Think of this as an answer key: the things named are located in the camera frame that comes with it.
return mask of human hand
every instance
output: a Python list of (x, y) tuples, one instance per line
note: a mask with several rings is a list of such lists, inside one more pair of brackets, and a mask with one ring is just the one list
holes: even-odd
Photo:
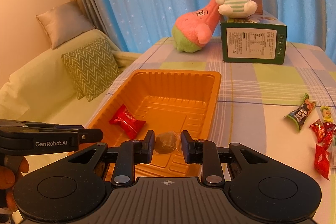
[(16, 212), (17, 208), (13, 198), (12, 187), (14, 186), (17, 180), (22, 178), (22, 173), (28, 173), (28, 171), (29, 171), (29, 164), (26, 158), (23, 158), (16, 176), (10, 169), (0, 166), (0, 189), (2, 190), (10, 189), (6, 193), (6, 200), (8, 208), (13, 212)]

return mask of striped shirt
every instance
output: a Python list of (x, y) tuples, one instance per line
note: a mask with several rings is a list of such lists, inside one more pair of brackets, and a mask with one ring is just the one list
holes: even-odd
[(224, 4), (231, 6), (234, 13), (243, 12), (244, 4), (249, 0), (225, 0)]

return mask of pink plush toy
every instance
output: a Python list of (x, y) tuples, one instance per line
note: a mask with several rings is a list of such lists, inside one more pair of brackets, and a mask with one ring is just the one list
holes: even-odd
[(221, 17), (218, 7), (216, 0), (210, 0), (203, 9), (176, 19), (171, 33), (178, 51), (196, 52), (209, 42)]

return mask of red wrapped snack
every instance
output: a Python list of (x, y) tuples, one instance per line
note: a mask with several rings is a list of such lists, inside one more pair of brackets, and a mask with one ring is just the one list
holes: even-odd
[(310, 125), (310, 128), (315, 132), (317, 142), (320, 143), (321, 141), (323, 141), (323, 138), (326, 136), (323, 123), (320, 120), (317, 120), (316, 122)]
[(323, 123), (323, 126), (326, 130), (326, 134), (328, 134), (328, 133), (336, 134), (336, 125), (334, 123), (325, 122), (325, 123)]
[(324, 178), (329, 180), (329, 152), (318, 144), (316, 144), (314, 167)]
[(331, 142), (333, 141), (333, 135), (331, 133), (328, 133), (324, 139), (323, 139), (323, 148), (324, 150), (327, 150)]
[(125, 105), (122, 105), (113, 118), (109, 120), (110, 124), (118, 124), (125, 131), (127, 136), (133, 140), (141, 128), (145, 125), (146, 121), (140, 121), (135, 119), (132, 114), (128, 112)]

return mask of zigzag patterned pillow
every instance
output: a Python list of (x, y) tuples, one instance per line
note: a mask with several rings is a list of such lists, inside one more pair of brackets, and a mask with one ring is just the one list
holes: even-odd
[(120, 75), (110, 43), (99, 38), (83, 47), (61, 56), (77, 88), (88, 102), (99, 96)]

